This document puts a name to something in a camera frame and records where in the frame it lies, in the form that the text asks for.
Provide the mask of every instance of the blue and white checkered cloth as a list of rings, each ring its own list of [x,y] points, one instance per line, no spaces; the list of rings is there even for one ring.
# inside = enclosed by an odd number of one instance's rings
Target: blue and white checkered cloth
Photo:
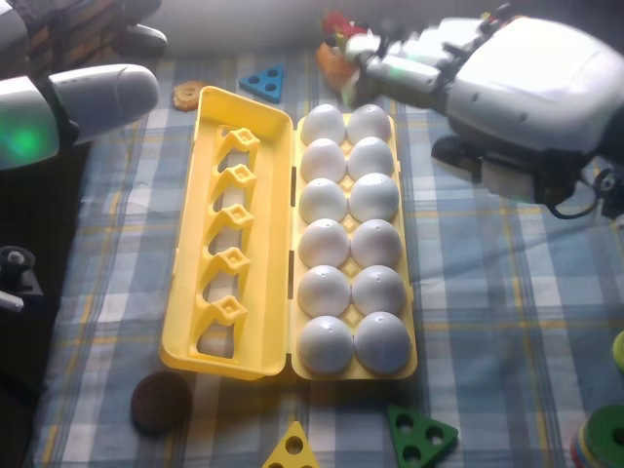
[[[171,109],[172,87],[203,80],[238,92],[237,77],[275,63],[287,73],[279,107],[295,122],[335,103],[312,54],[162,61],[159,107],[94,145],[33,464],[259,468],[298,420],[323,468],[395,467],[385,418],[392,403],[459,429],[441,467],[572,466],[568,442],[585,417],[624,402],[610,354],[624,329],[620,239],[599,219],[560,221],[444,173],[430,148],[449,132],[445,119],[387,100],[416,297],[415,376],[319,383],[288,365],[255,382],[189,374],[191,420],[161,439],[135,432],[132,392],[163,368],[158,347],[195,122],[194,112]]]

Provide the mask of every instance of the yellow triangle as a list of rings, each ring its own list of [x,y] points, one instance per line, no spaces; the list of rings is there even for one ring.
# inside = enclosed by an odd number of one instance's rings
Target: yellow triangle
[[[320,468],[301,424],[291,425],[262,468]]]

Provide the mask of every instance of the toy egg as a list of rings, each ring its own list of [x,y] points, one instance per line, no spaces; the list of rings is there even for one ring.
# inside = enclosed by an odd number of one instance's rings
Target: toy egg
[[[319,138],[312,141],[303,152],[300,170],[306,182],[315,178],[340,182],[346,174],[347,162],[340,146],[329,138]]]
[[[356,308],[365,315],[380,311],[399,315],[406,303],[406,289],[396,271],[374,265],[356,276],[351,297]]]
[[[321,104],[313,108],[301,127],[301,140],[306,145],[319,138],[329,138],[341,144],[344,141],[344,134],[342,114],[329,104]]]
[[[399,188],[384,174],[367,174],[353,184],[349,211],[360,222],[392,220],[399,209]]]
[[[319,219],[310,224],[299,239],[299,258],[305,266],[338,267],[349,256],[349,237],[333,219]]]
[[[299,335],[297,354],[301,363],[315,373],[339,373],[353,358],[351,331],[335,317],[317,317]]]
[[[358,361],[373,373],[400,371],[410,360],[410,335],[405,325],[387,312],[365,317],[353,340]]]
[[[372,173],[391,176],[394,173],[392,151],[383,140],[375,136],[367,136],[351,150],[347,172],[354,180]]]
[[[347,138],[352,144],[366,137],[377,137],[387,141],[391,135],[388,114],[378,105],[366,104],[351,114],[347,125]]]
[[[347,216],[347,199],[335,182],[315,178],[301,190],[299,214],[307,223],[326,217],[342,221]]]
[[[339,316],[351,302],[351,287],[333,266],[319,265],[308,270],[297,294],[299,305],[311,317]]]
[[[399,232],[383,219],[370,219],[361,224],[351,239],[353,259],[363,268],[373,265],[393,268],[402,251]]]

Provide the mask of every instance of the egg carton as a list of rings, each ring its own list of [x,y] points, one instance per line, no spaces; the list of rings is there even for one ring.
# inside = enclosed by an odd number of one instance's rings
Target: egg carton
[[[345,126],[348,125],[349,120],[351,118],[351,114],[343,114],[342,115]],[[397,157],[397,145],[396,145],[396,132],[395,125],[392,118],[388,117],[390,120],[391,126],[391,136],[386,141],[390,150],[392,151],[392,157],[394,161],[394,171],[390,178],[397,184],[399,188],[399,193],[401,193],[401,164]],[[403,306],[403,310],[399,314],[399,319],[405,325],[409,340],[411,343],[411,353],[409,355],[409,360],[406,365],[396,373],[390,375],[379,375],[370,372],[367,370],[355,357],[352,358],[349,366],[340,374],[330,374],[323,375],[319,373],[313,373],[309,369],[306,368],[305,365],[300,361],[298,354],[296,353],[296,338],[301,334],[303,328],[312,320],[308,314],[306,314],[301,306],[299,305],[299,301],[297,300],[297,291],[299,283],[301,279],[305,275],[305,273],[309,270],[305,264],[301,261],[301,258],[297,254],[299,240],[301,236],[305,232],[305,229],[308,227],[308,223],[303,220],[301,215],[299,214],[299,200],[301,197],[301,192],[306,186],[306,181],[301,176],[301,171],[299,170],[301,166],[301,159],[303,157],[303,153],[305,152],[307,145],[303,142],[301,138],[301,130],[303,129],[303,122],[305,121],[305,117],[299,120],[297,123],[297,130],[295,131],[294,137],[294,170],[296,171],[296,185],[295,185],[295,196],[294,196],[294,213],[292,214],[292,250],[293,250],[293,269],[292,269],[292,301],[291,301],[291,337],[294,338],[294,342],[291,345],[292,348],[292,367],[294,371],[300,376],[308,379],[377,379],[377,378],[405,378],[416,370],[417,367],[417,353],[416,353],[416,339],[414,335],[414,327],[413,327],[413,315],[411,312],[411,305],[413,303],[413,289],[410,285],[410,273],[408,268],[408,257],[406,251],[406,238],[405,238],[405,227],[403,221],[403,207],[401,204],[401,197],[399,197],[399,209],[397,209],[397,213],[394,218],[390,221],[390,223],[397,229],[399,232],[399,236],[401,237],[401,246],[402,246],[402,254],[398,264],[393,268],[399,275],[401,276],[404,287],[406,290],[407,300],[405,305]],[[340,144],[340,148],[342,149],[342,153],[344,154],[345,159],[348,161],[351,150],[353,149],[353,144],[351,144],[348,139],[343,141]],[[346,175],[339,183],[338,186],[342,188],[344,195],[347,199],[347,203],[349,201],[351,190],[355,184],[355,180],[353,180],[349,175]],[[349,237],[349,241],[353,238],[353,233],[356,229],[362,224],[357,219],[355,219],[350,213],[340,222],[344,230],[347,232]],[[354,260],[349,253],[349,257],[347,260],[338,267],[338,269],[346,276],[348,279],[349,285],[353,285],[355,278],[358,274],[363,270],[363,268]],[[352,335],[355,335],[358,331],[358,327],[360,323],[364,319],[365,315],[358,311],[353,303],[351,303],[348,308],[337,318],[340,319],[351,331]]]
[[[388,144],[395,162],[392,178],[400,186],[394,124]],[[348,158],[351,145],[344,142],[341,147]],[[202,90],[161,339],[160,356],[167,366],[254,380],[279,373],[292,354],[295,372],[309,379],[401,378],[415,370],[401,206],[392,224],[403,245],[396,270],[408,297],[400,315],[412,346],[408,364],[396,374],[381,376],[368,372],[354,358],[344,373],[324,376],[310,373],[298,360],[296,338],[310,320],[296,297],[307,271],[296,253],[306,227],[297,212],[298,195],[305,185],[298,173],[304,150],[299,131],[294,133],[292,120],[281,110],[219,88]],[[247,164],[223,168],[232,151],[247,154]],[[348,197],[353,180],[346,177],[340,186]],[[244,195],[225,196],[231,189]],[[349,236],[359,225],[350,215],[341,224]],[[210,245],[218,244],[224,230],[235,232],[238,244],[212,251]],[[353,259],[341,267],[351,282],[360,269]],[[206,294],[222,275],[235,283],[232,292],[217,298]],[[340,319],[355,333],[362,315],[350,306]],[[231,356],[201,346],[214,325],[231,331]]]

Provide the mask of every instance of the white wall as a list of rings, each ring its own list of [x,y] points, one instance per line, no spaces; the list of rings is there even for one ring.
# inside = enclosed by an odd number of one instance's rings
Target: white wall
[[[538,0],[516,0],[516,6]],[[400,20],[421,30],[446,17],[477,17],[504,0],[163,0],[145,24],[162,30],[173,55],[310,47],[329,9],[376,24]]]

